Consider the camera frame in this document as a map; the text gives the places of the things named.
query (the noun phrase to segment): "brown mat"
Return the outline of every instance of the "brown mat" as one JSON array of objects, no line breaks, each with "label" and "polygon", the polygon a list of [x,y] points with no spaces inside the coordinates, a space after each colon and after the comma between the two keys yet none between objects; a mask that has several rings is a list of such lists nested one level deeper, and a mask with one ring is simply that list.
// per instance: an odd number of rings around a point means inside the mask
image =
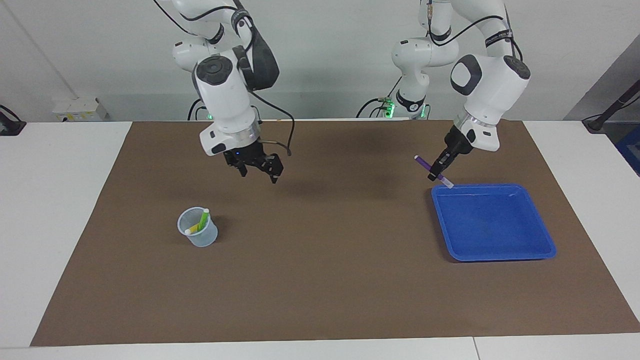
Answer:
[{"label": "brown mat", "polygon": [[[450,121],[300,123],[276,185],[205,156],[205,126],[132,126],[33,346],[640,332],[519,122],[447,176],[525,186],[550,260],[449,257],[413,155],[433,160]],[[210,247],[176,229],[191,206],[212,209]]]}]

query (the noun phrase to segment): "white robotic arm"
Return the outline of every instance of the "white robotic arm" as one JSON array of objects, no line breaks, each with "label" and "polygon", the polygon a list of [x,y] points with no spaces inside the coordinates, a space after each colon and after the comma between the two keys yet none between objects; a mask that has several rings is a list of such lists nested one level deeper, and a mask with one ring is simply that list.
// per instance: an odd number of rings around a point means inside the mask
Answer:
[{"label": "white robotic arm", "polygon": [[[214,122],[200,133],[209,156],[223,153],[242,176],[246,166],[267,173],[276,183],[284,167],[278,154],[266,155],[259,118],[249,92],[273,86],[279,75],[271,49],[239,0],[171,0],[196,37],[173,48],[173,57],[189,71]],[[234,35],[225,34],[231,27]]]},{"label": "white robotic arm", "polygon": [[468,54],[453,67],[451,85],[467,102],[445,137],[447,148],[434,162],[431,180],[459,154],[468,154],[473,148],[498,150],[496,125],[521,96],[531,76],[515,57],[513,32],[502,0],[421,0],[419,20],[428,36],[400,41],[392,53],[394,64],[403,73],[396,99],[412,117],[423,107],[427,94],[429,77],[424,69],[448,65],[458,57],[456,37],[451,36],[452,11],[480,29],[488,56]]}]

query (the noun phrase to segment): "power outlet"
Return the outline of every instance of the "power outlet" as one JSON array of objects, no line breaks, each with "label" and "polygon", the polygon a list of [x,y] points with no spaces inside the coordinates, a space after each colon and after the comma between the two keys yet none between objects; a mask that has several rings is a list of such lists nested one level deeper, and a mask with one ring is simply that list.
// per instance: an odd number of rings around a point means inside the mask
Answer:
[{"label": "power outlet", "polygon": [[58,101],[53,113],[61,122],[66,121],[107,121],[109,114],[94,97]]}]

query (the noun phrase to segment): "plastic tray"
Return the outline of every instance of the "plastic tray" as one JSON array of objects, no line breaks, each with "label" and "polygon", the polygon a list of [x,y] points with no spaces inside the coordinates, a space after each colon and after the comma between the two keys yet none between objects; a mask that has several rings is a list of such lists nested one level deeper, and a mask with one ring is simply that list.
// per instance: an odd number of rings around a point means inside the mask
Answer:
[{"label": "plastic tray", "polygon": [[640,174],[640,126],[616,144],[627,163]]},{"label": "plastic tray", "polygon": [[459,261],[548,259],[556,246],[529,193],[517,184],[433,188],[447,249]]}]

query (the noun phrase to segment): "purple marker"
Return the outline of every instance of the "purple marker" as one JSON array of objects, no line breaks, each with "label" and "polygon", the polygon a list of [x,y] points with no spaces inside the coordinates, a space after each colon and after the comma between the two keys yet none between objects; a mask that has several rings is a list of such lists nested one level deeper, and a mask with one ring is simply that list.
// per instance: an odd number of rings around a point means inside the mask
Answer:
[{"label": "purple marker", "polygon": [[[413,158],[415,159],[415,161],[418,161],[418,164],[427,169],[427,171],[431,171],[431,165],[429,165],[428,162],[424,161],[424,159],[422,159],[420,156],[416,155]],[[450,182],[449,179],[444,177],[442,174],[438,175],[438,180],[440,180],[446,187],[450,189],[453,187],[453,183]]]}]

